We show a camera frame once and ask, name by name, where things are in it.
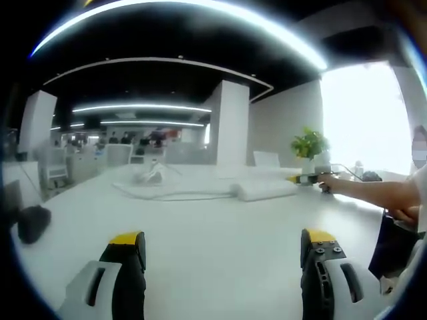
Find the white cable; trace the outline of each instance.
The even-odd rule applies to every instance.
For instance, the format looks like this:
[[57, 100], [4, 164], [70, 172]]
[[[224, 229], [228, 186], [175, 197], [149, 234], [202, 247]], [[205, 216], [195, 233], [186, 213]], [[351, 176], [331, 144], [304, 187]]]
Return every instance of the white cable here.
[[[194, 201], [194, 200], [212, 200], [212, 199], [223, 199], [234, 197], [234, 193], [230, 191], [226, 191], [223, 193], [212, 193], [211, 191], [172, 191], [162, 193], [161, 195], [136, 195], [125, 188], [123, 188], [120, 184], [113, 183], [113, 187], [116, 189], [126, 193], [127, 195], [141, 200], [152, 200], [152, 201]], [[172, 195], [215, 195], [215, 197], [207, 197], [207, 198], [197, 198], [197, 199], [159, 199], [162, 197], [170, 197]]]

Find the white table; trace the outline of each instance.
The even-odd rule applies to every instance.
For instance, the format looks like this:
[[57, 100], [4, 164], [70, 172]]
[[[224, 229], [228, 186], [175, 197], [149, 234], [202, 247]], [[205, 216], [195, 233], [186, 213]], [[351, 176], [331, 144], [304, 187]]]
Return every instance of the white table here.
[[[175, 167], [200, 179], [246, 172]], [[381, 209], [337, 200], [317, 187], [253, 203], [142, 201], [111, 186], [129, 172], [129, 166], [108, 171], [46, 202], [52, 222], [37, 243], [22, 245], [13, 230], [24, 269], [52, 308], [110, 239], [138, 229], [147, 243], [145, 316], [151, 320], [301, 319], [303, 228], [330, 232], [365, 266], [374, 252]]]

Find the led strip light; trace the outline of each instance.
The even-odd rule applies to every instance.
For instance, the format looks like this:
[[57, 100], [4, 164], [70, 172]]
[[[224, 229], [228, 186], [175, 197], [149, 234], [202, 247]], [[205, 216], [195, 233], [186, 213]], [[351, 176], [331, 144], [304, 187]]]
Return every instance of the led strip light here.
[[100, 105], [96, 107], [77, 108], [73, 110], [73, 113], [82, 111], [93, 111], [93, 110], [106, 110], [106, 109], [166, 109], [166, 110], [186, 110], [186, 111], [199, 111], [210, 113], [212, 110], [194, 108], [194, 107], [182, 107], [179, 105], [153, 105], [153, 104], [131, 104], [131, 105]]
[[[85, 124], [84, 123], [73, 123], [72, 125], [70, 125], [70, 127], [71, 128], [75, 128], [75, 127], [82, 127], [82, 126], [84, 126]], [[51, 128], [51, 131], [52, 130], [59, 130], [61, 127], [52, 127]]]
[[212, 0], [121, 0], [113, 3], [108, 3], [106, 5], [102, 5], [92, 10], [86, 11], [68, 20], [67, 22], [53, 30], [38, 44], [38, 46], [36, 46], [31, 56], [38, 52], [38, 50], [40, 50], [53, 38], [85, 19], [112, 9], [117, 9], [128, 5], [138, 5], [142, 3], [185, 3], [190, 5], [207, 7], [216, 11], [221, 11], [225, 14], [232, 15], [233, 17], [244, 20], [247, 23], [250, 23], [263, 29], [266, 33], [269, 33], [272, 37], [275, 37], [283, 44], [289, 45], [293, 50], [298, 52], [301, 56], [305, 57], [311, 64], [313, 64], [319, 70], [325, 70], [328, 67], [325, 59], [321, 57], [320, 54], [316, 52], [316, 50], [314, 50], [306, 42], [304, 42], [302, 39], [288, 31], [281, 25], [278, 25], [277, 23], [274, 23], [273, 21], [270, 21], [262, 17], [261, 15], [258, 15], [257, 13], [254, 13], [253, 11], [244, 9], [242, 7]]
[[146, 125], [185, 125], [189, 127], [204, 127], [201, 123], [174, 122], [174, 121], [151, 121], [151, 120], [135, 120], [135, 121], [101, 121], [102, 125], [131, 125], [131, 124], [146, 124]]

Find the bright window light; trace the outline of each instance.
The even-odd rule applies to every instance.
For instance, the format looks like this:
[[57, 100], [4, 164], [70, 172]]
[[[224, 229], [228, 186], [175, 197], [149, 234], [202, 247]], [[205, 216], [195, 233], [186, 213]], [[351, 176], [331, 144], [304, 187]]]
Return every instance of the bright window light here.
[[366, 63], [324, 73], [324, 135], [331, 161], [408, 175], [412, 163], [408, 114], [393, 69]]
[[205, 145], [209, 144], [210, 138], [211, 138], [211, 124], [208, 123], [205, 129], [205, 139], [204, 139]]

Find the black ceiling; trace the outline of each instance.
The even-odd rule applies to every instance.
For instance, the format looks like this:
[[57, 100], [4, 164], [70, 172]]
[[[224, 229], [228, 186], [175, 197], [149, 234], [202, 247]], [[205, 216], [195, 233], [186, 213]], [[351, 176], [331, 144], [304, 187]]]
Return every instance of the black ceiling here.
[[[112, 1], [94, 0], [85, 9], [80, 0], [55, 2], [47, 10], [38, 8], [41, 15], [28, 35], [22, 36], [20, 48], [26, 50], [26, 55], [59, 21]], [[345, 1], [230, 2], [291, 25]], [[381, 32], [370, 27], [323, 39], [315, 46], [327, 59], [335, 55], [371, 59], [381, 43]], [[255, 74], [257, 79], [274, 86], [270, 94], [318, 77], [315, 67], [255, 27], [192, 5], [151, 3], [103, 13], [70, 28], [25, 63], [19, 60], [19, 80], [24, 83], [26, 94], [41, 89], [57, 96], [56, 120], [64, 123], [72, 121], [71, 109], [82, 103], [152, 101], [198, 105], [222, 79], [249, 85], [251, 97], [266, 89], [259, 83], [213, 69], [153, 61], [101, 65], [43, 85], [58, 74], [106, 59], [180, 55], [185, 60]]]

